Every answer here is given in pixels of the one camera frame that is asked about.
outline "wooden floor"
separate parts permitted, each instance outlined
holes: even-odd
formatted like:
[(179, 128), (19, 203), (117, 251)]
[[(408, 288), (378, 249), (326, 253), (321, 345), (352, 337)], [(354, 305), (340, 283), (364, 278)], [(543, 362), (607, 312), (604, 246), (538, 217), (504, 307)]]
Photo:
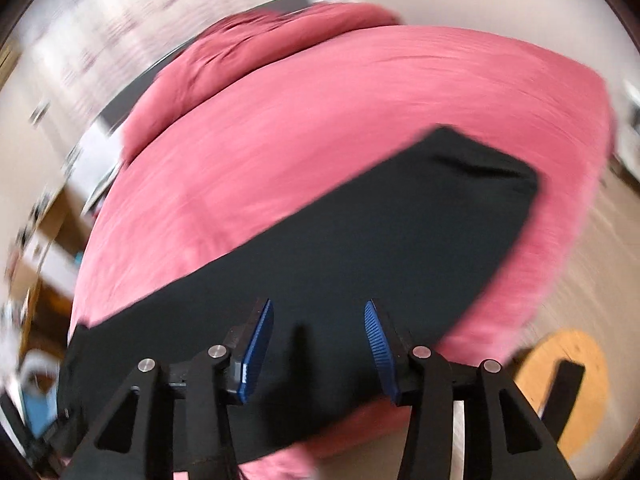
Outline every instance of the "wooden floor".
[[(551, 297), (523, 330), (522, 347), (558, 328), (578, 328), (601, 345), (610, 401), (593, 440), (572, 460), (579, 479), (597, 478), (640, 418), (640, 194), (606, 171), (580, 241)], [(325, 461), (321, 480), (394, 480), (404, 434)]]

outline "bed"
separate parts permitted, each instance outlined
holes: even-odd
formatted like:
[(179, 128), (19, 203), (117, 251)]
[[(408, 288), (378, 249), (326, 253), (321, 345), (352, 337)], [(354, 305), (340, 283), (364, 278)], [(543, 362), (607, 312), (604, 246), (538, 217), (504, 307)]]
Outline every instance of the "bed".
[[(611, 145), (606, 85), (532, 44), (399, 25), (369, 4), (231, 16), (159, 73), (124, 124), (126, 168), (90, 237), (71, 333), (233, 251), (436, 124), (542, 180), (510, 256), (438, 347), (456, 362), (507, 360), (593, 200)], [(406, 421), (405, 410), (372, 402), (243, 469), (305, 478), (313, 459)]]

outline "patterned curtain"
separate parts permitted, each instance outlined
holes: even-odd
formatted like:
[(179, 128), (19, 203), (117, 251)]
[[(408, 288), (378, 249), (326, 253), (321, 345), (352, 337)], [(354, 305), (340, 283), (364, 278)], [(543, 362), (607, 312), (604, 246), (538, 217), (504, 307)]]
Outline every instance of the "patterned curtain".
[(129, 82), (224, 16), (257, 0), (35, 0), (15, 34), (83, 128)]

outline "triangular cutout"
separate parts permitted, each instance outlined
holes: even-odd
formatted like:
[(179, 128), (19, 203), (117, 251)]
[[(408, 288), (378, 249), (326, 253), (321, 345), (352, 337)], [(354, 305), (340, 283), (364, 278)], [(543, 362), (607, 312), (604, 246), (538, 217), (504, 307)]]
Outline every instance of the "triangular cutout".
[(95, 447), (116, 453), (128, 453), (133, 439), (139, 392), (131, 390), (115, 412), (113, 418), (95, 441)]
[(515, 455), (539, 450), (542, 443), (507, 390), (500, 391), (500, 407), (504, 421), (507, 451)]

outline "black fabric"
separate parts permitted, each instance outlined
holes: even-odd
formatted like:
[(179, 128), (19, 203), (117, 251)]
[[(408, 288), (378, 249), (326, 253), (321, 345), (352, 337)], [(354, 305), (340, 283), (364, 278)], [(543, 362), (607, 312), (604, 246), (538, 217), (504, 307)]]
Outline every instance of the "black fabric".
[[(226, 256), (77, 330), (59, 405), (79, 403), (90, 424), (140, 359), (190, 359), (269, 297), (274, 330), (257, 390), (229, 408), (236, 453), (246, 462), (307, 438), (380, 394), (366, 301), (380, 298), (417, 342), (436, 343), (516, 240), (537, 182), (521, 161), (438, 128)], [(179, 404), (176, 470), (186, 464)]]

